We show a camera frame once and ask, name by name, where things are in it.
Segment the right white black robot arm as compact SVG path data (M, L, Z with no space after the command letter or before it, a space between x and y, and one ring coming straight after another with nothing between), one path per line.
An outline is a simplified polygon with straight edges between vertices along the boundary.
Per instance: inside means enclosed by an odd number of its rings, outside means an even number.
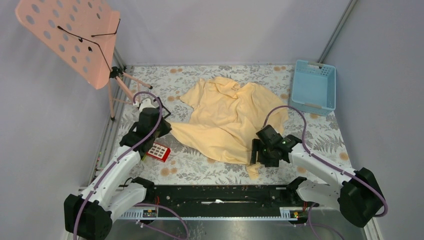
M297 177L287 185L287 201L293 206L316 203L338 210L356 227L365 227L384 206L384 196L374 174L367 168L342 168L330 159L312 153L303 141L282 136L271 125L257 132L251 142L250 162L278 167L280 161L306 169L323 181Z

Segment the yellow shirt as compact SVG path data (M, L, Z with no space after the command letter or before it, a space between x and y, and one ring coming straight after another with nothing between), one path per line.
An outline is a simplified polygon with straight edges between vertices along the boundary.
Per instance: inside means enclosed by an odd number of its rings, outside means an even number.
M249 178L259 177L260 164L251 164L252 140L263 125L284 132L288 110L279 96L266 87L217 76L200 79L180 100L192 107L187 123L172 122L171 134L182 144L206 157L229 164L245 165Z

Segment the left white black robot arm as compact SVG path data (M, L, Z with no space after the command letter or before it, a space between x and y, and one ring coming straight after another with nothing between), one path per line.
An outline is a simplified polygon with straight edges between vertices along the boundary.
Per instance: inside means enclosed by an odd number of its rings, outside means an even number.
M104 240L116 219L138 200L148 206L155 192L139 183L116 193L129 171L152 148L155 139L171 131L163 118L162 107L144 107L128 133L119 142L115 155L105 169L79 195L70 194L64 201L65 230L74 239Z

